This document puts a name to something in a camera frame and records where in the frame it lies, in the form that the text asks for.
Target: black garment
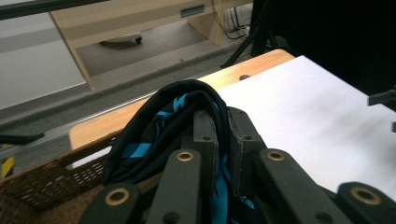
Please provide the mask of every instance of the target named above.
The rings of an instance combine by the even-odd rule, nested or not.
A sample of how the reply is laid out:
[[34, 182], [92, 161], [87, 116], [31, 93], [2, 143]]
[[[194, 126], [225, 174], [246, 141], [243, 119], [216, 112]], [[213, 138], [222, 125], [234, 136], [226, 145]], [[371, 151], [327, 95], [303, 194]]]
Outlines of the black garment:
[[180, 149], [185, 135], [192, 135], [193, 114], [206, 110], [214, 123], [219, 147], [215, 188], [209, 199], [212, 223], [238, 223], [231, 218], [229, 145], [230, 124], [227, 105], [209, 85], [197, 80], [179, 81], [156, 92], [137, 111], [120, 133], [105, 163], [104, 185], [136, 184], [163, 171], [169, 155]]

